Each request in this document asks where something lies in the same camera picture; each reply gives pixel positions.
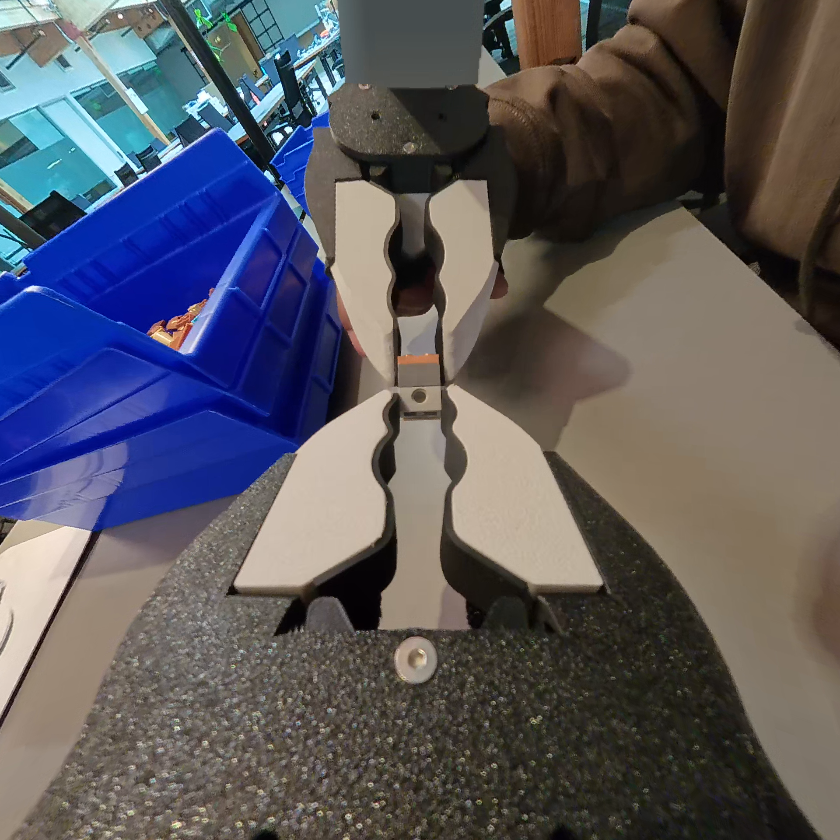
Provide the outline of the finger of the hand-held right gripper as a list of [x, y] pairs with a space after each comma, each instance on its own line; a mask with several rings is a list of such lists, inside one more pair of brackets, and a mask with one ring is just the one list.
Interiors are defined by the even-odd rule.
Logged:
[[437, 272], [436, 345], [449, 384], [476, 346], [499, 269], [485, 181], [457, 180], [428, 199], [427, 245]]
[[332, 278], [356, 339], [385, 382], [396, 381], [395, 272], [388, 247], [398, 221], [393, 194], [364, 180], [336, 182]]

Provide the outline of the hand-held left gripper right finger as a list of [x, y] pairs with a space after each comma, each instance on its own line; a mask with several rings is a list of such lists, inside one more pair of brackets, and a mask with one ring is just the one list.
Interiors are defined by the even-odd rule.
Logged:
[[455, 562], [472, 560], [496, 576], [497, 591], [600, 590], [601, 572], [541, 446], [458, 385], [446, 388], [443, 429], [445, 532]]

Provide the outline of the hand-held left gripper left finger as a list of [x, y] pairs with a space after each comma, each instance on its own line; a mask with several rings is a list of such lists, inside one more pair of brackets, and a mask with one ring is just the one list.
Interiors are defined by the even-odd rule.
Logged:
[[309, 595], [395, 536], [397, 397], [379, 391], [299, 448], [234, 588]]

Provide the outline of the small grey brick model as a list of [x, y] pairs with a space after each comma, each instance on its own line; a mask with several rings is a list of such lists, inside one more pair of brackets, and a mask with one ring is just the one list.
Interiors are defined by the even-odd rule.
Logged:
[[438, 354], [400, 355], [395, 369], [402, 416], [416, 420], [440, 418], [444, 381]]

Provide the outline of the blue plastic bin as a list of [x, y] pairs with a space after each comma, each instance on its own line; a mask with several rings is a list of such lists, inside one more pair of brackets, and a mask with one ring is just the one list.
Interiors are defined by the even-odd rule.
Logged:
[[77, 482], [37, 497], [2, 505], [2, 517], [36, 520], [88, 531], [110, 529], [235, 496], [280, 457], [277, 451], [265, 449], [133, 487], [116, 487], [115, 479], [99, 476], [88, 482]]
[[307, 127], [296, 127], [272, 159], [280, 179], [294, 195], [303, 194], [303, 181], [312, 152], [315, 129], [328, 128], [329, 112], [316, 116]]
[[60, 435], [58, 446], [3, 471], [2, 506], [113, 471], [131, 480], [159, 479], [263, 450], [284, 455], [306, 439], [299, 428], [292, 436], [278, 426], [249, 423], [219, 406], [197, 402], [74, 443], [69, 436]]
[[[317, 253], [217, 130], [86, 214], [2, 274], [2, 469], [189, 403], [307, 439], [340, 339]], [[147, 336], [211, 288], [180, 352]]]

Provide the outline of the person's right hand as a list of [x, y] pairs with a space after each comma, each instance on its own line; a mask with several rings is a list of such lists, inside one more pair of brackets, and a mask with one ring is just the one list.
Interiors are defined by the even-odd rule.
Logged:
[[[415, 317], [425, 314], [434, 302], [434, 283], [436, 268], [428, 255], [409, 259], [402, 267], [402, 280], [397, 283], [392, 293], [392, 305], [398, 318]], [[340, 294], [337, 294], [339, 318], [356, 353], [365, 357], [365, 352], [359, 342], [350, 317], [343, 305]]]

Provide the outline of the wooden pillar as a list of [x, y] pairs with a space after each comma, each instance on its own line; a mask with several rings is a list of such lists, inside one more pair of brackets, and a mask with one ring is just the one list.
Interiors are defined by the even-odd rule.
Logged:
[[520, 69], [576, 63], [582, 56], [579, 1], [512, 1]]

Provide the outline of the pile of loose toy bricks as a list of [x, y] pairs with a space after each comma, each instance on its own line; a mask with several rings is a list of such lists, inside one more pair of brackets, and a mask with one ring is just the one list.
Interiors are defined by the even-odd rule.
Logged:
[[155, 322], [148, 329], [147, 336], [175, 352], [180, 352], [214, 292], [215, 289], [211, 288], [204, 299], [192, 304], [183, 314]]

